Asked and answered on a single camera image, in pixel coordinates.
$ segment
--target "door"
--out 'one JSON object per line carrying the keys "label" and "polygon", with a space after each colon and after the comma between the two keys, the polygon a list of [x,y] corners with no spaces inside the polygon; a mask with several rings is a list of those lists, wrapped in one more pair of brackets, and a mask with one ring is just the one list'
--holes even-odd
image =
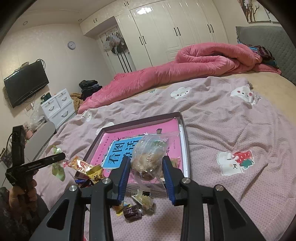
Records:
{"label": "door", "polygon": [[177,52],[182,48],[182,44],[165,2],[155,2],[147,5],[147,7],[152,10],[151,15],[165,48],[167,58],[169,61],[173,61]]}
{"label": "door", "polygon": [[129,11],[116,17],[122,37],[130,51],[137,70],[151,67],[147,50],[141,38],[136,23]]}
{"label": "door", "polygon": [[146,4],[145,0],[127,0],[126,3],[129,9],[134,9]]}
{"label": "door", "polygon": [[193,31],[190,27],[192,24],[186,17],[182,6],[183,3],[179,0],[166,0],[164,2],[176,26],[177,34],[180,37],[182,46],[185,47],[195,43],[200,43],[199,38],[194,38]]}
{"label": "door", "polygon": [[186,5],[185,9],[192,20],[194,33],[201,43],[214,42],[211,27],[198,0],[183,0],[182,2]]}
{"label": "door", "polygon": [[[115,27],[114,29],[111,29],[100,36],[102,43],[104,43],[106,41],[106,38],[111,35],[120,37],[122,34],[118,30],[118,27]],[[113,53],[111,50],[107,50],[105,52],[116,74],[136,71],[129,49],[118,54]]]}
{"label": "door", "polygon": [[152,66],[158,66],[169,62],[169,59],[154,23],[152,11],[151,7],[144,5],[131,10],[131,13],[141,34],[143,44],[147,49]]}
{"label": "door", "polygon": [[215,42],[228,43],[224,25],[212,0],[200,0],[206,14]]}
{"label": "door", "polygon": [[124,0],[116,0],[107,6],[109,16],[118,16],[120,14],[123,14],[126,10],[128,10],[128,5],[126,1]]}

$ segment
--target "television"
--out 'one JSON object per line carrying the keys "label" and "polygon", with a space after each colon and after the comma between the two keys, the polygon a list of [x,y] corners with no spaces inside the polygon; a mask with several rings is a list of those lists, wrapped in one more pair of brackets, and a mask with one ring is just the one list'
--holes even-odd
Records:
{"label": "television", "polygon": [[12,108],[20,105],[49,84],[41,60],[29,64],[4,80]]}

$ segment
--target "drawer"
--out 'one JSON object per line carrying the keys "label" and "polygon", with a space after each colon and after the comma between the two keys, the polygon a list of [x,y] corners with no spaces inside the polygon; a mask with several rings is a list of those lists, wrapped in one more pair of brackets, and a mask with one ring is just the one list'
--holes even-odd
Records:
{"label": "drawer", "polygon": [[57,95],[55,97],[55,99],[57,100],[57,102],[61,108],[66,106],[69,103],[69,101],[72,100],[66,89],[64,89],[62,93]]}
{"label": "drawer", "polygon": [[75,112],[74,110],[74,105],[73,101],[68,102],[68,105],[61,109],[58,113],[53,115],[52,117],[49,118],[49,121],[53,122],[56,129],[60,127],[63,122],[68,119],[73,113]]}
{"label": "drawer", "polygon": [[56,98],[53,98],[48,103],[46,103],[44,106],[42,106],[42,109],[44,111],[44,114],[47,118],[51,117],[56,111],[60,109],[60,106],[56,100]]}

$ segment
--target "hand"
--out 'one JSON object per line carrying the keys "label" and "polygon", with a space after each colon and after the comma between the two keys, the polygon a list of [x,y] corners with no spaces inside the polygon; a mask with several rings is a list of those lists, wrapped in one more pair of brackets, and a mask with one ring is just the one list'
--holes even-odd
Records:
{"label": "hand", "polygon": [[33,188],[28,191],[26,195],[29,197],[30,203],[20,203],[18,196],[19,195],[24,195],[25,192],[19,187],[19,186],[14,186],[10,192],[9,192],[9,206],[12,212],[12,215],[16,219],[20,219],[21,215],[26,211],[26,210],[32,210],[36,211],[37,209],[37,195],[36,195],[36,188],[37,186],[36,181],[33,179],[32,180],[32,185]]}

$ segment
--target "sleeve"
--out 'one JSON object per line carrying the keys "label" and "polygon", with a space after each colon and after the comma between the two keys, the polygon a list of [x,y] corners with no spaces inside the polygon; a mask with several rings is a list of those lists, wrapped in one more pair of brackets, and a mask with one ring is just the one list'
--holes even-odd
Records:
{"label": "sleeve", "polygon": [[30,238],[28,227],[17,222],[11,215],[9,207],[9,191],[0,188],[0,240],[27,241]]}

